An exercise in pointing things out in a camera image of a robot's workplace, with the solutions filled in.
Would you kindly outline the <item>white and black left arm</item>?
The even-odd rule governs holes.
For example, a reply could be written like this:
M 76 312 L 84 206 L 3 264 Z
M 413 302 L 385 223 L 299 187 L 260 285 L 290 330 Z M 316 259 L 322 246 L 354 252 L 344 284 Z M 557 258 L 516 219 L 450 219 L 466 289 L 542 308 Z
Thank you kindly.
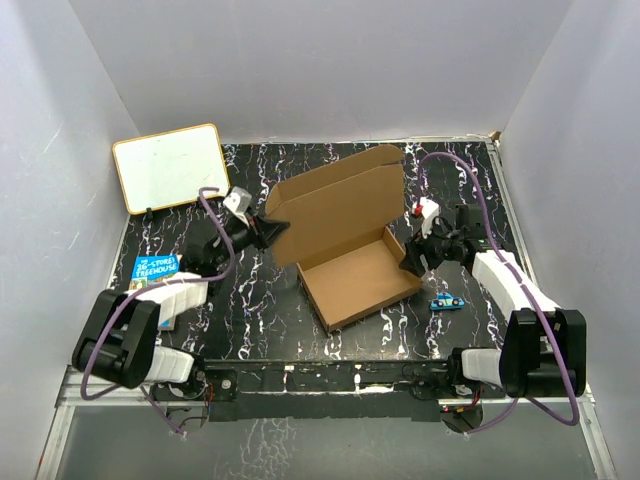
M 264 250 L 290 223 L 248 214 L 225 225 L 214 221 L 217 235 L 188 244 L 179 271 L 139 290 L 102 291 L 76 343 L 73 367 L 83 373 L 81 397 L 94 400 L 118 388 L 170 383 L 186 399 L 200 396 L 207 376 L 187 352 L 156 343 L 161 323 L 205 304 L 213 284 L 234 268 L 236 255 L 248 247 Z

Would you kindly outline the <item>small blue toy car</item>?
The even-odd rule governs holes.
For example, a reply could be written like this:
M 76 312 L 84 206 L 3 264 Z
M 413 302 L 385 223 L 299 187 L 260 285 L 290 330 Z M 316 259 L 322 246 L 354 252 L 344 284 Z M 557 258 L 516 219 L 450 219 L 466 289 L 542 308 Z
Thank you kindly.
M 455 311 L 462 309 L 465 304 L 466 302 L 461 297 L 451 295 L 447 292 L 441 292 L 430 302 L 430 310 Z

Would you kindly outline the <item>black mounting base bracket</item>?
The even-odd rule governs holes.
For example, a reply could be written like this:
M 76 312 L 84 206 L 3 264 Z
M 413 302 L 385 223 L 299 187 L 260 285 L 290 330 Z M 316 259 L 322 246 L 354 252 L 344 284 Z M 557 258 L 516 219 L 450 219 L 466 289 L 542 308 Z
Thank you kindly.
M 448 360 L 202 360 L 183 384 L 158 384 L 154 400 L 201 408 L 197 419 L 380 419 L 478 427 L 483 404 L 503 398 L 493 385 L 466 380 Z

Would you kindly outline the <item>small orange-framed whiteboard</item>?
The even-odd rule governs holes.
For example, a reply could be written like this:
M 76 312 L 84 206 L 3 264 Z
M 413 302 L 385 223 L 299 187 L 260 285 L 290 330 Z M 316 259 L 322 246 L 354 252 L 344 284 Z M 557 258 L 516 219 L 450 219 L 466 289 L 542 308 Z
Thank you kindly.
M 195 202 L 230 189 L 222 145 L 212 123 L 123 140 L 112 153 L 131 215 Z

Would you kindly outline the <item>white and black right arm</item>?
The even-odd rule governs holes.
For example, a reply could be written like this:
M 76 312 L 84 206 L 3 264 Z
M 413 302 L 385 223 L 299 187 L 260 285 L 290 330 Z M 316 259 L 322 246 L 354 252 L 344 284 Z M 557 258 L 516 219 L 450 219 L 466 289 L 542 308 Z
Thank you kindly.
M 490 240 L 483 211 L 459 205 L 456 219 L 441 216 L 426 198 L 411 212 L 420 227 L 405 242 L 401 269 L 421 277 L 443 262 L 457 262 L 491 295 L 507 330 L 499 349 L 458 348 L 450 356 L 447 388 L 466 397 L 481 383 L 511 398 L 581 396 L 586 388 L 586 320 L 532 283 L 510 252 Z

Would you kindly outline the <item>brown cardboard box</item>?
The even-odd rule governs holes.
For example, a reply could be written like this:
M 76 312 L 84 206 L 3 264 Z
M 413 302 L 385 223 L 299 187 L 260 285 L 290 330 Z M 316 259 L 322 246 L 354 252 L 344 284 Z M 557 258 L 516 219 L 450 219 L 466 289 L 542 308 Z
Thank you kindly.
M 403 152 L 379 145 L 276 184 L 268 219 L 288 229 L 272 246 L 277 266 L 296 266 L 328 332 L 403 300 L 422 287 L 400 267 L 391 222 L 404 214 Z

